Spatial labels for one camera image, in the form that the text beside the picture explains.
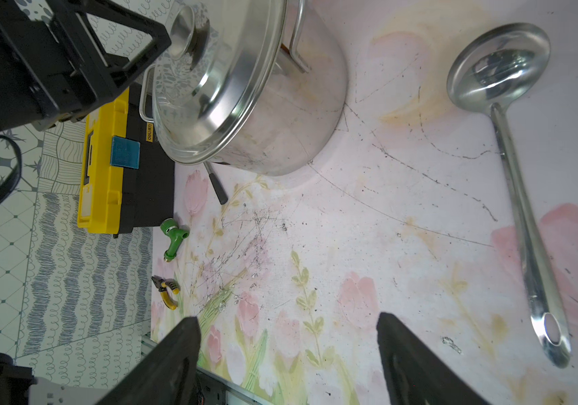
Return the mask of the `stainless steel pot lid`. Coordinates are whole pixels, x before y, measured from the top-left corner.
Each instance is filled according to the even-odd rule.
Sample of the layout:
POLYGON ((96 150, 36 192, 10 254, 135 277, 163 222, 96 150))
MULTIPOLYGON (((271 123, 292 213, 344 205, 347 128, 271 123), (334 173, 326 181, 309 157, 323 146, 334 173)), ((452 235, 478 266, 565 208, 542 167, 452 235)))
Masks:
POLYGON ((153 74, 153 122, 162 148, 195 165, 234 138, 280 49, 285 1, 176 1, 171 45, 153 74))

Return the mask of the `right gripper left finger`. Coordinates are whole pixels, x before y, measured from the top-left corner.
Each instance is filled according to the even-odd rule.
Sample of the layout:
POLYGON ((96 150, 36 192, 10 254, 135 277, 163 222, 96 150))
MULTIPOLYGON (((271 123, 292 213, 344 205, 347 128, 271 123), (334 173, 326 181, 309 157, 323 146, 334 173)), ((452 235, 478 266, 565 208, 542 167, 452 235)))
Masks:
POLYGON ((145 356, 101 404, 189 404, 195 395, 201 332, 186 317, 145 356))

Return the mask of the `stainless steel ladle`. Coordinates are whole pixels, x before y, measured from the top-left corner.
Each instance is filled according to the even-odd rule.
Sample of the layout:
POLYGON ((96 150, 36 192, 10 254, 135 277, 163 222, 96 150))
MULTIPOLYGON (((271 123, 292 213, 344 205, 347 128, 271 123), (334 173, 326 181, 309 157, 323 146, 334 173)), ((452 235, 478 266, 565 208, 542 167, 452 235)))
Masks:
POLYGON ((533 330, 550 362, 565 369, 572 357, 567 314, 506 119, 508 107, 545 72, 550 52, 550 38, 536 25, 513 23, 494 28, 460 52, 447 76, 447 94, 455 106, 491 119, 511 198, 533 330))

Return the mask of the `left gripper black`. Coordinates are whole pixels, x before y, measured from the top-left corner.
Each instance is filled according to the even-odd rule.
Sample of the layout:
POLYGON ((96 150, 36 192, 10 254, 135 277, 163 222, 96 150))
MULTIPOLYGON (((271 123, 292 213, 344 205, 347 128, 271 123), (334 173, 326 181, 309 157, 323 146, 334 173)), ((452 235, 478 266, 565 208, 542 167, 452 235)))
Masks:
POLYGON ((164 25, 111 1, 51 1, 48 23, 0 1, 0 132, 80 121, 120 96, 171 44, 164 25), (107 52, 91 16, 150 36, 133 59, 107 52))

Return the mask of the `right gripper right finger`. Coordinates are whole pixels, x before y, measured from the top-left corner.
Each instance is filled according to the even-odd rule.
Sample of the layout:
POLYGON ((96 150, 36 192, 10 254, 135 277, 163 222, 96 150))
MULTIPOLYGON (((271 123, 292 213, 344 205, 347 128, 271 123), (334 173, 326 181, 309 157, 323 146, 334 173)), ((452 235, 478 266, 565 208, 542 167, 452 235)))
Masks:
POLYGON ((377 331, 390 403, 487 403, 395 315, 382 312, 377 331))

